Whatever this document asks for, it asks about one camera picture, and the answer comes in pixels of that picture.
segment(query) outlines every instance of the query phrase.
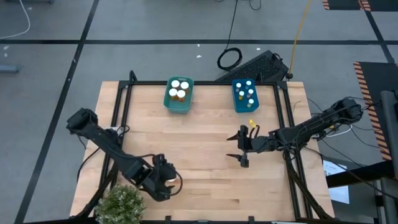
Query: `wooden tabletop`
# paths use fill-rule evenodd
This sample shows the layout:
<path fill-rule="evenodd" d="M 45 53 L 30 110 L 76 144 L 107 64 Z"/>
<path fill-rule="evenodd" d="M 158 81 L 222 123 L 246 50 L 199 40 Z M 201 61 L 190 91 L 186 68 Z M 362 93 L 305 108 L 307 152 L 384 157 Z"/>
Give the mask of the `wooden tabletop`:
<path fill-rule="evenodd" d="M 118 82 L 103 82 L 96 106 L 99 125 L 111 123 Z M 288 83 L 294 120 L 310 118 L 303 83 Z M 183 177 L 182 191 L 168 201 L 156 202 L 142 193 L 147 206 L 145 220 L 294 220 L 285 162 L 281 152 L 249 154 L 250 168 L 242 168 L 227 153 L 240 154 L 236 141 L 226 141 L 249 120 L 260 125 L 259 135 L 279 128 L 274 91 L 257 86 L 260 107 L 253 113 L 236 113 L 230 86 L 195 85 L 188 114 L 170 114 L 163 105 L 165 86 L 136 85 L 132 88 L 123 150 L 136 156 L 164 153 Z M 283 92 L 280 98 L 288 126 Z M 316 141 L 308 147 L 318 150 Z M 85 158 L 96 146 L 89 142 Z M 98 188 L 104 152 L 84 166 L 76 188 L 71 215 L 81 211 Z M 319 155 L 302 150 L 309 191 L 325 211 L 334 216 Z M 128 184 L 119 174 L 118 182 Z M 301 216 L 305 217 L 302 194 L 297 188 Z"/>

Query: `potted plant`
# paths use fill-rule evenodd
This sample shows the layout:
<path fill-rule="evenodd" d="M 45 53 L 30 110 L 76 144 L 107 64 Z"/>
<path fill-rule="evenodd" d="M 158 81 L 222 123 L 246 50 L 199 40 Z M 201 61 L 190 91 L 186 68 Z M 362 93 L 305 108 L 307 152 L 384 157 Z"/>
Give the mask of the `potted plant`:
<path fill-rule="evenodd" d="M 130 185 L 115 185 L 96 207 L 96 220 L 100 224 L 139 224 L 144 215 L 144 200 Z"/>

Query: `bottle cap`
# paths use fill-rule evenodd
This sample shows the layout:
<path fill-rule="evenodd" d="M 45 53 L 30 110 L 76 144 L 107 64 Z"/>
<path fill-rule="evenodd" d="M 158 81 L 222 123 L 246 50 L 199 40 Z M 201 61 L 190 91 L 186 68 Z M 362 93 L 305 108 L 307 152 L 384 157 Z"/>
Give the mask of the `bottle cap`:
<path fill-rule="evenodd" d="M 175 96 L 175 95 L 177 95 L 177 90 L 176 89 L 171 89 L 171 90 L 169 90 L 169 95 L 170 96 Z"/>
<path fill-rule="evenodd" d="M 189 84 L 187 82 L 181 82 L 181 88 L 183 90 L 186 90 L 189 87 Z"/>
<path fill-rule="evenodd" d="M 177 92 L 177 96 L 178 96 L 179 98 L 183 98 L 183 97 L 185 96 L 185 91 L 179 90 L 179 91 Z"/>
<path fill-rule="evenodd" d="M 178 80 L 172 81 L 172 87 L 177 88 L 180 85 L 180 82 Z"/>

